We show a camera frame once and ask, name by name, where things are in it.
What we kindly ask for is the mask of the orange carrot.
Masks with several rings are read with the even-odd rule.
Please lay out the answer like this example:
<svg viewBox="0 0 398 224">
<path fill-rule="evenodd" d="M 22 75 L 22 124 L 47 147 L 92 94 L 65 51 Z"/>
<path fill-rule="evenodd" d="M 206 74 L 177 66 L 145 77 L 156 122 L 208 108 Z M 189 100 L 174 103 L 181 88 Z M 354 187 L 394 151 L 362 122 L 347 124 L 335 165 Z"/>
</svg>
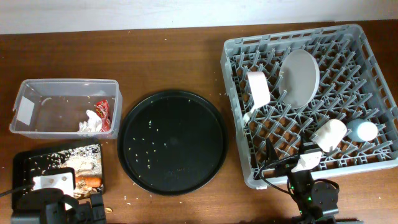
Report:
<svg viewBox="0 0 398 224">
<path fill-rule="evenodd" d="M 100 177 L 93 176 L 78 176 L 75 178 L 76 183 L 85 184 L 89 187 L 100 187 L 102 184 L 102 180 Z"/>
</svg>

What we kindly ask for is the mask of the white cup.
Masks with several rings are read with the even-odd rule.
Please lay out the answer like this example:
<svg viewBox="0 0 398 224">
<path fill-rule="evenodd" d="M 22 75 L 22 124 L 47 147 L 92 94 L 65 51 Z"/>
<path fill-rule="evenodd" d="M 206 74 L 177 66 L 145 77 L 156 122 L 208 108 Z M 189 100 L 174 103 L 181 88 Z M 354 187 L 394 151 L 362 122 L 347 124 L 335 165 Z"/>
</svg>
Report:
<svg viewBox="0 0 398 224">
<path fill-rule="evenodd" d="M 323 152 L 329 153 L 339 145 L 346 132 L 347 127 L 342 121 L 331 119 L 315 131 L 313 142 L 317 143 Z"/>
</svg>

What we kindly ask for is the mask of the blue cup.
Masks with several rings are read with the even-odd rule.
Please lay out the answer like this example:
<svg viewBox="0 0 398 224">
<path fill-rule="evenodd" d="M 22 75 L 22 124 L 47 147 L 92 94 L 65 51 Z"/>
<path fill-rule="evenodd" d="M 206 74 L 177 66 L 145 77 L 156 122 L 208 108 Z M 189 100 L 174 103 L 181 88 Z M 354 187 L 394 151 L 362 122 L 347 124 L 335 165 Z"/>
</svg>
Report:
<svg viewBox="0 0 398 224">
<path fill-rule="evenodd" d="M 356 142 L 372 141 L 377 137 L 377 126 L 365 119 L 354 119 L 346 127 L 351 130 L 348 137 Z"/>
</svg>

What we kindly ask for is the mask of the bowl with food scraps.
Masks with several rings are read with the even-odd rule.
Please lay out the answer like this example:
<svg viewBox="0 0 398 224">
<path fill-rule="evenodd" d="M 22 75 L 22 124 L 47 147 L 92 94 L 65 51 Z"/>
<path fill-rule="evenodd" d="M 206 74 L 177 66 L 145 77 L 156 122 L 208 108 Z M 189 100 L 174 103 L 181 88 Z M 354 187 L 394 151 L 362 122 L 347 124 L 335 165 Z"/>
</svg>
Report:
<svg viewBox="0 0 398 224">
<path fill-rule="evenodd" d="M 248 72 L 249 87 L 251 89 L 253 108 L 258 109 L 271 101 L 271 95 L 263 72 Z"/>
</svg>

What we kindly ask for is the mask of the light grey plate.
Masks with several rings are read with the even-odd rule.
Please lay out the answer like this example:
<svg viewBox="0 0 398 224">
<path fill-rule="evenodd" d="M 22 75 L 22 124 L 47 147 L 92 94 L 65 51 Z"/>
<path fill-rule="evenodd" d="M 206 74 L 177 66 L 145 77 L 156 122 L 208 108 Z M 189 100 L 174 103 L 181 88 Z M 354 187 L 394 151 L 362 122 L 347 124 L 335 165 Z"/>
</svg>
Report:
<svg viewBox="0 0 398 224">
<path fill-rule="evenodd" d="M 305 50 L 294 50 L 282 61 L 280 68 L 282 80 L 279 94 L 283 102 L 293 109 L 302 108 L 313 100 L 320 82 L 320 69 L 312 56 Z"/>
</svg>

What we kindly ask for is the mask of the white tissue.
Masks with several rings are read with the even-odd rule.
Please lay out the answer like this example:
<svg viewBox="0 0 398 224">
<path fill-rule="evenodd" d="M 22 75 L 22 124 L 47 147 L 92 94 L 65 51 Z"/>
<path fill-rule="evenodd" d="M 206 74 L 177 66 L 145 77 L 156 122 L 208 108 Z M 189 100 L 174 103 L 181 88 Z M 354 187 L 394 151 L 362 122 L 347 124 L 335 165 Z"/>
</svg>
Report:
<svg viewBox="0 0 398 224">
<path fill-rule="evenodd" d="M 79 122 L 79 132 L 100 132 L 102 128 L 101 118 L 92 110 L 86 110 L 87 121 Z"/>
</svg>

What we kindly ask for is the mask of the red snack wrapper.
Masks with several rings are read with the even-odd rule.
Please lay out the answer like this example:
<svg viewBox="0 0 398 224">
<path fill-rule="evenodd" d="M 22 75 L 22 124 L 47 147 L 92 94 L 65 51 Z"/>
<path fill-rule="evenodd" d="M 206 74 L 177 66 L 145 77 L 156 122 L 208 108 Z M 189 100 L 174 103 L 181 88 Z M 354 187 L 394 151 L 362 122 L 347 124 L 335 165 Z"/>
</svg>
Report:
<svg viewBox="0 0 398 224">
<path fill-rule="evenodd" d="M 110 130 L 111 122 L 109 116 L 109 103 L 107 100 L 101 100 L 95 104 L 95 112 L 101 118 L 102 127 L 101 132 L 107 132 Z"/>
</svg>

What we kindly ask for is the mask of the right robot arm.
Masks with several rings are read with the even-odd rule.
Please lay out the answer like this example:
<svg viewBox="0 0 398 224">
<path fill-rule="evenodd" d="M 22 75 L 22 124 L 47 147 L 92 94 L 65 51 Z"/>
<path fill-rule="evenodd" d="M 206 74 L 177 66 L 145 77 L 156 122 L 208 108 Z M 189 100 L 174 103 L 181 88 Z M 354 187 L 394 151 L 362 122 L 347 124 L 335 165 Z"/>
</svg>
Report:
<svg viewBox="0 0 398 224">
<path fill-rule="evenodd" d="M 328 179 L 313 179 L 311 170 L 320 163 L 323 151 L 318 144 L 302 137 L 298 153 L 279 159 L 270 139 L 266 139 L 266 161 L 259 171 L 260 178 L 271 187 L 290 195 L 300 215 L 292 223 L 336 223 L 340 187 Z M 287 177 L 287 190 L 269 182 L 263 174 L 274 169 Z"/>
</svg>

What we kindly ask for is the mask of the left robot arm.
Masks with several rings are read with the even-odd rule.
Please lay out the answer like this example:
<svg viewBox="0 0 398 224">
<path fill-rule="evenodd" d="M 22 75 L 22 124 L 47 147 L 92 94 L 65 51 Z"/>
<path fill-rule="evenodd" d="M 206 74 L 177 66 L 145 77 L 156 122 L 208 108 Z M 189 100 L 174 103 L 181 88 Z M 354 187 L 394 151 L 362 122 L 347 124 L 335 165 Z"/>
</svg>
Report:
<svg viewBox="0 0 398 224">
<path fill-rule="evenodd" d="M 106 224 L 103 197 L 93 194 L 80 203 L 60 189 L 35 190 L 23 196 L 11 216 L 12 224 Z"/>
</svg>

